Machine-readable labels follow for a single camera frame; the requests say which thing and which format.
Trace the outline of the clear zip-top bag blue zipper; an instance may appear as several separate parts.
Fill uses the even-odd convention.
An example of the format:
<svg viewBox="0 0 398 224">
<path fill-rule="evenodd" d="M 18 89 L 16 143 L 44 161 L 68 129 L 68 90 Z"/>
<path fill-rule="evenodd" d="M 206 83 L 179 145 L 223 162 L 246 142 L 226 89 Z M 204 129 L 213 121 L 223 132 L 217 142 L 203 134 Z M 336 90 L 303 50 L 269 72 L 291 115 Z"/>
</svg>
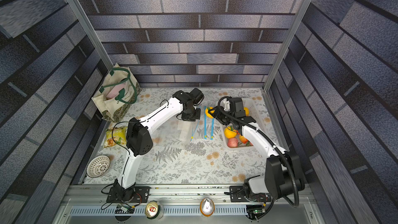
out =
<svg viewBox="0 0 398 224">
<path fill-rule="evenodd" d="M 160 125 L 151 135 L 154 146 L 184 149 L 195 139 L 201 139 L 199 128 L 204 127 L 204 113 L 200 120 L 182 121 L 174 115 Z"/>
</svg>

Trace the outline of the white plastic mesh basket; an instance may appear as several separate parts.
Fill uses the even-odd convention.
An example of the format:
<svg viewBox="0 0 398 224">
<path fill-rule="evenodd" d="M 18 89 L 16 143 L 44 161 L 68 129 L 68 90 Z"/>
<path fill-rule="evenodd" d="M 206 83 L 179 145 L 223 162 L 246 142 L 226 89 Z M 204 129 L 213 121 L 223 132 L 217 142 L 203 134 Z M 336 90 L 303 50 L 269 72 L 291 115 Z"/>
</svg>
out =
<svg viewBox="0 0 398 224">
<path fill-rule="evenodd" d="M 234 130 L 250 141 L 254 148 L 267 157 L 271 151 L 272 142 L 261 130 L 252 116 L 247 116 L 243 100 L 239 97 L 222 97 L 216 106 L 216 119 L 225 126 L 231 125 Z"/>
</svg>

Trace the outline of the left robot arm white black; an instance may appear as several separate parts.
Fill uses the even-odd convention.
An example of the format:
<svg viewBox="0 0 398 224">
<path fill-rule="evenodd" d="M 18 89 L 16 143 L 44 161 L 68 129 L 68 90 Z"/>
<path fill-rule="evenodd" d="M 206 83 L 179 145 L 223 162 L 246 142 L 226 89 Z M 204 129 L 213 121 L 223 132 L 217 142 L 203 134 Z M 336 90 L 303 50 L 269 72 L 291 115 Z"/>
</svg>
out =
<svg viewBox="0 0 398 224">
<path fill-rule="evenodd" d="M 132 118 L 126 132 L 127 154 L 123 170 L 115 180 L 114 187 L 121 190 L 133 189 L 140 162 L 153 147 L 152 134 L 161 125 L 173 117 L 180 117 L 184 122 L 200 119 L 201 110 L 197 106 L 203 101 L 204 94 L 198 88 L 191 92 L 177 91 L 173 96 L 149 115 Z"/>
</svg>

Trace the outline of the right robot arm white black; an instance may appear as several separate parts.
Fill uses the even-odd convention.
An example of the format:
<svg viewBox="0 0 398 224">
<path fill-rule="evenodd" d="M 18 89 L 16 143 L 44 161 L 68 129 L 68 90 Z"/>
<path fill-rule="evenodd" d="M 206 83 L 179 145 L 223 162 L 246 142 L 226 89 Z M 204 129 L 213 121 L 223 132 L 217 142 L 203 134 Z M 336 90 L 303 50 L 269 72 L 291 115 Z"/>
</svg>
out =
<svg viewBox="0 0 398 224">
<path fill-rule="evenodd" d="M 260 153 L 265 162 L 265 175 L 245 180 L 242 194 L 247 201 L 256 201 L 266 195 L 273 200 L 285 199 L 298 207 L 299 192 L 304 190 L 304 173 L 298 155 L 277 145 L 265 134 L 252 116 L 247 116 L 239 97 L 224 96 L 208 113 L 219 123 L 232 126 Z"/>
</svg>

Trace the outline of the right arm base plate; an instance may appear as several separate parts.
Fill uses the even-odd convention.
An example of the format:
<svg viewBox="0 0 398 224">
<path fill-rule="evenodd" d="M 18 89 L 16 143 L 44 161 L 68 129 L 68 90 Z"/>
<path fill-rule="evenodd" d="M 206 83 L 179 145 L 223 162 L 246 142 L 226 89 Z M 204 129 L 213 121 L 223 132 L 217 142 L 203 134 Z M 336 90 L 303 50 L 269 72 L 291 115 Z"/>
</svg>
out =
<svg viewBox="0 0 398 224">
<path fill-rule="evenodd" d="M 272 197 L 265 193 L 255 194 L 248 188 L 240 186 L 230 186 L 228 191 L 231 202 L 259 202 L 268 203 L 272 202 Z"/>
</svg>

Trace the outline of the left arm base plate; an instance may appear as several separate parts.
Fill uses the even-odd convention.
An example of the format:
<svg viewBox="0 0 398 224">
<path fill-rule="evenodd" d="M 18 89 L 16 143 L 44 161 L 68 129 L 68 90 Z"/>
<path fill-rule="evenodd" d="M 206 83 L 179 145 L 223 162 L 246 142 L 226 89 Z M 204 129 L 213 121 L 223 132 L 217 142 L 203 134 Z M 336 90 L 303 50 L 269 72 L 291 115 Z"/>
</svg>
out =
<svg viewBox="0 0 398 224">
<path fill-rule="evenodd" d="M 150 187 L 130 187 L 128 189 L 112 186 L 107 193 L 107 203 L 147 203 Z"/>
</svg>

